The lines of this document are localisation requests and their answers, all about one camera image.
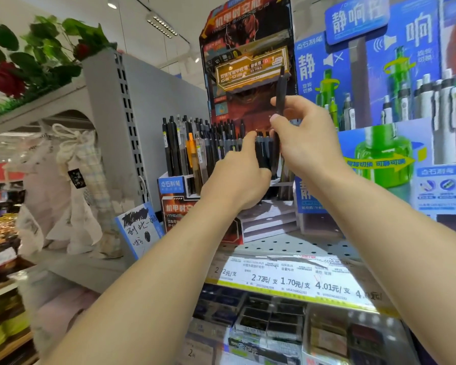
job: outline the track light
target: track light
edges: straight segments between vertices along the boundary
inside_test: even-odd
[[[164,36],[172,38],[177,36],[177,32],[172,29],[172,27],[161,17],[159,17],[155,12],[151,11],[146,16],[147,22],[154,26],[157,30],[161,31]]]
[[[108,0],[108,6],[112,9],[118,9],[118,0]]]

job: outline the red rose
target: red rose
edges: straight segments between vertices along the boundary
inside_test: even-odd
[[[91,54],[91,48],[84,43],[78,43],[73,51],[73,56],[79,61],[85,60]]]
[[[25,91],[25,83],[12,73],[15,69],[14,63],[0,62],[0,92],[18,99]]]

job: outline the scribble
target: scribble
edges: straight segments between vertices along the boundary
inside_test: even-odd
[[[123,227],[129,227],[136,221],[145,220],[149,217],[149,209],[143,208],[138,211],[132,211],[122,217]]]

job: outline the round icon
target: round icon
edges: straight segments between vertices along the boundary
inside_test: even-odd
[[[420,184],[422,192],[431,192],[436,189],[436,182],[433,180],[426,180]]]
[[[454,179],[446,179],[440,183],[439,187],[445,191],[452,191],[456,188],[456,181]]]

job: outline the artificial plant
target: artificial plant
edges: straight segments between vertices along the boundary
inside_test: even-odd
[[[57,37],[67,41],[63,46]],[[15,34],[0,24],[0,92],[8,99],[0,103],[0,115],[29,103],[71,82],[81,74],[81,61],[104,48],[117,48],[102,27],[91,27],[76,19],[58,22],[54,15],[36,16],[30,31],[20,36],[27,44],[19,51]]]

